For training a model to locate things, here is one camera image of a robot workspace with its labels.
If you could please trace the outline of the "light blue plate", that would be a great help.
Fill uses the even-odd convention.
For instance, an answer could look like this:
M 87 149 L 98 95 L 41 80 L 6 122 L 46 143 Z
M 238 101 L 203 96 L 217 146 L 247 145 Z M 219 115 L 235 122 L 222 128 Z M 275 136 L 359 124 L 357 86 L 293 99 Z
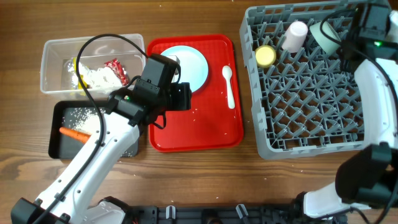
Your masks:
M 161 55 L 178 58 L 181 67 L 179 83 L 189 83 L 193 92 L 199 90 L 208 78 L 208 63 L 201 52 L 193 47 L 177 45 L 164 50 Z

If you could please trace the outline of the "white plastic spoon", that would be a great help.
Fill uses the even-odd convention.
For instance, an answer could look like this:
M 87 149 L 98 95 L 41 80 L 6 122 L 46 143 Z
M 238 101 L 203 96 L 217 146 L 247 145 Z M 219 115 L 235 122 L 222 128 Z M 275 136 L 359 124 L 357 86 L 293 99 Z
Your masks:
M 234 95 L 231 86 L 232 74 L 233 74 L 232 69 L 228 65 L 225 65 L 222 68 L 222 75 L 226 81 L 226 92 L 227 92 L 227 101 L 229 109 L 235 108 Z

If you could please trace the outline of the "red foil wrapper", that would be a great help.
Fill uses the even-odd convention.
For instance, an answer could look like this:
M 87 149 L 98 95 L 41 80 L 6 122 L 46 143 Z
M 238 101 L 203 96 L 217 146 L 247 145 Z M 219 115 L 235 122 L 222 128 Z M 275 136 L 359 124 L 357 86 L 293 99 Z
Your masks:
M 114 58 L 105 62 L 104 65 L 114 72 L 114 74 L 120 79 L 122 86 L 126 86 L 129 83 L 127 72 L 118 59 Z

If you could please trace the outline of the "white napkin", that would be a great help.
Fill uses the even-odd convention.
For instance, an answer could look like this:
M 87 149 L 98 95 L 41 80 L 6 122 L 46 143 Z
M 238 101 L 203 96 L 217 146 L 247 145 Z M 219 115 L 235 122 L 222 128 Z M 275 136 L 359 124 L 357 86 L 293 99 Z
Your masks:
M 109 67 L 92 70 L 79 63 L 78 69 L 83 83 L 86 83 L 90 88 L 122 87 L 120 78 Z

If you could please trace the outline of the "white rice pile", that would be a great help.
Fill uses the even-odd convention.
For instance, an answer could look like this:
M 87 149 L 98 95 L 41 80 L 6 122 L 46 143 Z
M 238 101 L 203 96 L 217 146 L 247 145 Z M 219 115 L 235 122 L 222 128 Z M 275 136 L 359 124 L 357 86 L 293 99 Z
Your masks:
M 89 135 L 100 130 L 98 113 L 93 108 L 67 108 L 63 125 Z

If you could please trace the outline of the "yellow plastic cup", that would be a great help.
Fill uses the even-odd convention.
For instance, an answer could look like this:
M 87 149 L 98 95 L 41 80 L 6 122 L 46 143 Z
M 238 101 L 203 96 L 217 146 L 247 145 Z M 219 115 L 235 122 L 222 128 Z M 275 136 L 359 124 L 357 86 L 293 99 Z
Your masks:
M 269 45 L 260 46 L 254 52 L 256 63 L 261 68 L 270 67 L 276 60 L 276 52 Z

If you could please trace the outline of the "orange carrot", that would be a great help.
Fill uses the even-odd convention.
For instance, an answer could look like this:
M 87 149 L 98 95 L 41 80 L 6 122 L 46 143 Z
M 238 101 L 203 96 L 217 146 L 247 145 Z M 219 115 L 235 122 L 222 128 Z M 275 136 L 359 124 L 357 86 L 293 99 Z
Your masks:
M 85 134 L 79 131 L 76 131 L 74 129 L 69 129 L 69 128 L 65 128 L 65 127 L 61 127 L 59 129 L 60 133 L 62 133 L 63 135 L 66 135 L 74 140 L 80 141 L 82 143 L 86 143 L 89 138 L 91 137 L 89 134 Z

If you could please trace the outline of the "pink plastic cup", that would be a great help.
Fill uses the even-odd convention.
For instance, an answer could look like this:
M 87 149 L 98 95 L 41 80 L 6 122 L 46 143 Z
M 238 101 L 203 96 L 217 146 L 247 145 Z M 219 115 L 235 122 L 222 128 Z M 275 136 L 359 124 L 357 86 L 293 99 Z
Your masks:
M 285 40 L 282 43 L 282 49 L 289 53 L 297 53 L 302 47 L 306 36 L 308 34 L 308 27 L 301 21 L 295 21 L 289 25 L 285 32 Z

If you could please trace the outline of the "green bowl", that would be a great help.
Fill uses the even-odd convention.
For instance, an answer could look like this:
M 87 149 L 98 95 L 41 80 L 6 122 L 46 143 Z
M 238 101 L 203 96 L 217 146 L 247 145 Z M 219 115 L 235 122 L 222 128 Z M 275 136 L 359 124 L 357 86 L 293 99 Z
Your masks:
M 327 38 L 321 30 L 334 39 L 335 41 L 340 42 L 341 39 L 339 38 L 337 32 L 334 30 L 334 28 L 329 24 L 328 22 L 324 22 L 322 29 L 320 28 L 321 22 L 318 22 L 312 26 L 310 26 L 310 32 L 312 33 L 314 39 L 318 43 L 318 45 L 322 48 L 322 50 L 329 56 L 331 56 L 333 53 L 336 52 L 336 50 L 339 48 L 339 44 L 335 43 L 334 41 L 330 40 Z

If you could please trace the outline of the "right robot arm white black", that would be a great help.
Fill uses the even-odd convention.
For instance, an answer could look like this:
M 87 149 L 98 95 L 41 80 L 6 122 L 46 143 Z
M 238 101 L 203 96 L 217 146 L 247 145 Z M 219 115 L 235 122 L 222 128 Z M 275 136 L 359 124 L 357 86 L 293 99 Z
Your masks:
M 339 166 L 332 184 L 299 194 L 289 217 L 336 222 L 348 212 L 381 208 L 380 223 L 397 207 L 397 11 L 367 2 L 335 13 L 353 15 L 339 56 L 361 95 L 364 148 Z

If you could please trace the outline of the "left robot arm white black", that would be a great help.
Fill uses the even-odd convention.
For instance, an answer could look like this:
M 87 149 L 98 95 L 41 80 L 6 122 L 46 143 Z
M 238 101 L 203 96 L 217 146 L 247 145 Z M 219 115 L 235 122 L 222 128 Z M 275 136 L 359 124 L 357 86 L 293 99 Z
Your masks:
M 166 111 L 190 109 L 188 83 L 173 81 L 181 75 L 175 60 L 152 54 L 134 88 L 113 91 L 100 114 L 100 128 L 90 136 L 58 179 L 34 202 L 20 198 L 11 210 L 13 223 L 132 223 L 132 208 L 106 197 L 89 204 L 104 178 L 142 130 Z

